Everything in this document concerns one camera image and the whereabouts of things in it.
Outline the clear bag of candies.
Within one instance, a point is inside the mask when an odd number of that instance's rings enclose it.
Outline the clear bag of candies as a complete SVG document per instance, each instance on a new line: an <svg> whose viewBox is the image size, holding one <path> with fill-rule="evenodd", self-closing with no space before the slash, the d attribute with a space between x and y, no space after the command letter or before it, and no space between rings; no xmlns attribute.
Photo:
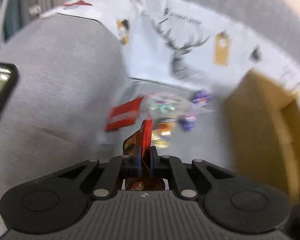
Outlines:
<svg viewBox="0 0 300 240"><path fill-rule="evenodd" d="M167 148L177 126L184 132L194 128L195 105L181 96L170 93L146 94L139 110L140 118L152 120L151 144Z"/></svg>

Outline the purple candy bar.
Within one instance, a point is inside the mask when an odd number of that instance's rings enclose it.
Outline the purple candy bar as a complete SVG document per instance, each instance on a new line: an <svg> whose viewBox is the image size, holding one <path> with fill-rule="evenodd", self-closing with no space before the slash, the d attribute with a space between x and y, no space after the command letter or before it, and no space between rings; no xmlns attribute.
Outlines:
<svg viewBox="0 0 300 240"><path fill-rule="evenodd" d="M195 92L191 99L190 109L186 114L179 118L179 124L182 126L185 132L189 132L194 128L196 122L196 115L208 106L208 103L212 101L213 96L205 90Z"/></svg>

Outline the red orange snack packet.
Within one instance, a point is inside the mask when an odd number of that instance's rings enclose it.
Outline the red orange snack packet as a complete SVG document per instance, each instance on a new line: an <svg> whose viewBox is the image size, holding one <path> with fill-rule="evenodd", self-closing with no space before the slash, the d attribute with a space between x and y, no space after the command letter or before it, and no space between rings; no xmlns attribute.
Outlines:
<svg viewBox="0 0 300 240"><path fill-rule="evenodd" d="M148 119L143 120L140 129L123 142L123 155L136 157L141 165L138 177L125 180L125 190L163 191L165 189L164 180L151 175L151 140L152 119Z"/></svg>

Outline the brown cardboard box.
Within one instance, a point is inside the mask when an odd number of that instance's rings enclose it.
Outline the brown cardboard box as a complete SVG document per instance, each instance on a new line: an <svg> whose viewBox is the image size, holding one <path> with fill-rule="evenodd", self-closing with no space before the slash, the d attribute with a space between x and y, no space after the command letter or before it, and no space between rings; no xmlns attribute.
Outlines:
<svg viewBox="0 0 300 240"><path fill-rule="evenodd" d="M224 102L239 174L300 203L300 107L273 79L251 69Z"/></svg>

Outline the deer print sofa cover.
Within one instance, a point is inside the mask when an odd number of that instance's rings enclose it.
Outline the deer print sofa cover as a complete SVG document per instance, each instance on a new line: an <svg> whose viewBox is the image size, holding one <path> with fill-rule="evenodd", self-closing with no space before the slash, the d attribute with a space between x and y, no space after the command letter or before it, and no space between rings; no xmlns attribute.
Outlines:
<svg viewBox="0 0 300 240"><path fill-rule="evenodd" d="M187 0L70 0L43 14L93 20L121 42L129 77L198 88L235 86L251 68L300 96L300 66L283 6L254 6L262 30Z"/></svg>

